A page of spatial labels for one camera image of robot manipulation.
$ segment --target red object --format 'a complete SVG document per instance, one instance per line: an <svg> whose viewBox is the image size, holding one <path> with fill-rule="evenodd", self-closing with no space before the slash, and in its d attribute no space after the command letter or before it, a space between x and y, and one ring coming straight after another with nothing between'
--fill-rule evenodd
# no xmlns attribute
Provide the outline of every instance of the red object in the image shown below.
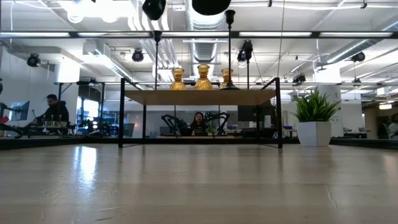
<svg viewBox="0 0 398 224"><path fill-rule="evenodd" d="M0 118L0 124L5 124L5 123L7 123L7 121L9 121L10 119L7 117L7 116L5 116L5 117L3 117L3 118Z"/></svg>

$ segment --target gold vase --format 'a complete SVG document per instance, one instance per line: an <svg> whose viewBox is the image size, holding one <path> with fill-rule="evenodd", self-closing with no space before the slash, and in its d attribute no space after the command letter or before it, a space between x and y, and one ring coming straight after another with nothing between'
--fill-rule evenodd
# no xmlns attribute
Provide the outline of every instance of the gold vase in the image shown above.
<svg viewBox="0 0 398 224"><path fill-rule="evenodd" d="M184 69L175 68L173 69L174 82L170 86L170 90L187 90L184 83L182 82L182 77L184 76Z"/></svg>
<svg viewBox="0 0 398 224"><path fill-rule="evenodd" d="M223 75L223 78L224 78L224 82L220 85L220 89L222 89L222 88L224 88L225 86L226 86L226 84L228 83L228 81L229 81L229 73L228 73L228 68L224 68L224 69L222 69L222 71L221 71L221 74ZM234 70L233 69L231 69L231 77L233 76L233 74L234 74Z"/></svg>
<svg viewBox="0 0 398 224"><path fill-rule="evenodd" d="M198 66L200 78L195 84L195 90L213 90L211 82L207 79L209 68L210 66L204 64Z"/></svg>

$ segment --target ceiling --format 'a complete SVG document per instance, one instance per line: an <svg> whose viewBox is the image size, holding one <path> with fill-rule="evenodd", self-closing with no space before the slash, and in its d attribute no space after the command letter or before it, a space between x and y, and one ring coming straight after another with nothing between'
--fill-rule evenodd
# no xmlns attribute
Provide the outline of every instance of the ceiling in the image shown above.
<svg viewBox="0 0 398 224"><path fill-rule="evenodd" d="M69 22L67 11L60 7L72 4L71 1L1 1L1 30L131 30L127 20L130 15L130 1L113 1L112 9L117 11L120 18L114 23L107 23L100 17L95 17L97 12L90 12L91 17L85 17L80 23ZM169 0L167 8L167 21L170 30L187 30L186 10L184 0ZM369 0L368 6L383 6L384 8L367 7L366 9L339 9L321 10L321 7L348 7L360 6L362 1L353 0L289 0L285 6L306 7L304 9L291 9L283 6L283 1L273 1L272 7L267 7L268 1L232 0L231 9L236 11L233 30L343 30L343 31L380 31L387 21L398 21L398 2L396 0ZM247 68L239 68L236 53L243 44L243 39L231 41L232 69L234 82L246 82ZM253 57L250 61L250 82L267 82L272 77L282 77L289 82L296 73L291 73L306 60L313 60L317 55L328 55L350 44L355 40L348 39L254 39ZM47 46L60 47L73 54L80 60L85 60L81 46L84 40L40 40L24 39L13 40L12 45L22 46ZM137 39L101 39L98 44L107 44L111 50L112 59L130 72L136 81L153 82L152 60L144 49L144 61L133 62L132 53L136 48L144 48ZM185 69L185 77L194 77L192 54L190 44L183 43L182 39L173 39L172 46L178 59L178 64ZM215 72L211 76L213 81L222 80L221 69L228 67L228 43L219 44L215 59ZM341 79L351 81L354 76L371 74L387 66L397 63L398 40L383 40L376 45L363 50L366 60L356 63L353 69L352 62L339 62ZM302 67L301 72L306 75L308 82L314 82L312 63ZM103 65L91 62L85 63L82 76L96 77L97 80L113 82L115 74ZM371 76L366 82L381 82L388 78L389 81L397 77L397 69L392 69Z"/></svg>

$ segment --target white planter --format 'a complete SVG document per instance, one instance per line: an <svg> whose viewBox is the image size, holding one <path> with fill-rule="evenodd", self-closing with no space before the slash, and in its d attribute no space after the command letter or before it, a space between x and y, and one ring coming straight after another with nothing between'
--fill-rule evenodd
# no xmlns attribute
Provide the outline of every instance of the white planter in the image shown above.
<svg viewBox="0 0 398 224"><path fill-rule="evenodd" d="M328 146L331 138L331 123L328 121L300 122L297 135L302 146Z"/></svg>

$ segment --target white ceiling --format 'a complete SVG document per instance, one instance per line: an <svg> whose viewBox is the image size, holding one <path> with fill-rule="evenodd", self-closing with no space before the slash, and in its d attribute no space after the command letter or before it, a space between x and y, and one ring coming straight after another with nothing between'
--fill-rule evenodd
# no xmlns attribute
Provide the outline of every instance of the white ceiling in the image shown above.
<svg viewBox="0 0 398 224"><path fill-rule="evenodd" d="M13 1L1 1L1 29L11 30L11 6ZM18 1L14 4L12 9L12 25L13 30L130 30L127 25L127 17L123 17L126 8L131 4L129 1L116 1L118 7L124 10L120 12L121 17L114 23L106 23L99 17L86 17L79 24L72 24L68 22L67 12L64 9L37 9L35 7L26 6L21 3L27 3L35 7L43 7L43 5L36 0L32 1ZM289 0L286 5L289 6L306 6L306 7L328 7L336 6L341 1L334 0ZM168 5L183 4L184 0L169 0ZM282 1L273 1L274 5L281 5ZM47 1L49 7L60 7L57 1ZM345 1L343 6L361 5L362 1ZM380 6L395 6L398 7L396 0L368 0L369 5ZM398 8L366 8L366 9L342 9L342 10L298 10L298 9L285 9L281 7L236 7L232 6L231 9L236 11L235 22L233 30L281 30L282 28L282 15L283 17L283 30L379 30L380 25L389 19L396 17L398 21ZM169 27L172 30L186 30L187 22L185 11L174 11L168 8L168 21ZM276 39L255 39L252 40L254 46L254 56L250 63L251 82L261 82L270 79L271 77L280 76L292 78L294 74L289 72L300 65L303 60L309 59L312 55L330 54L353 40L341 39L321 39L318 42L319 50L317 49L317 40L315 39L300 39L300 40L286 40L282 41ZM29 45L29 46L55 46L60 47L76 57L84 60L82 57L81 46L84 40L13 40L13 45ZM133 63L131 55L135 48L142 47L138 40L118 40L118 39L104 39L101 40L102 44L108 44L113 50L113 59L117 60L122 66L129 70L136 80L150 81L153 79L151 75L152 62L147 55L146 59L140 63ZM243 39L234 39L232 45L232 57L234 69L234 82L246 81L246 68L238 68L236 61L236 52L243 43ZM177 55L179 64L185 69L186 75L193 74L192 65L189 64L192 56L190 55L190 48L188 44L182 43L182 40L173 40L174 51ZM398 40L383 40L382 42L364 50L366 61L363 65L360 63L356 65L356 74L365 74L373 72L390 64L398 62L398 52L391 52L384 57L371 60L383 53L398 47ZM280 59L278 67L279 53L283 57ZM215 66L215 76L220 75L222 68L228 67L228 57L224 54L228 51L227 44L221 44L218 51L217 62L221 65ZM93 74L91 76L98 79L114 80L114 74L100 65L88 64ZM341 62L341 77L343 80L352 80L354 77L354 70L352 69L352 62ZM367 82L378 82L384 78L394 77L397 75L396 70L389 73L384 73L380 76L375 76L367 80ZM313 70L308 68L303 71L307 75L307 81L312 80ZM84 76L90 76L89 72L84 72Z"/></svg>

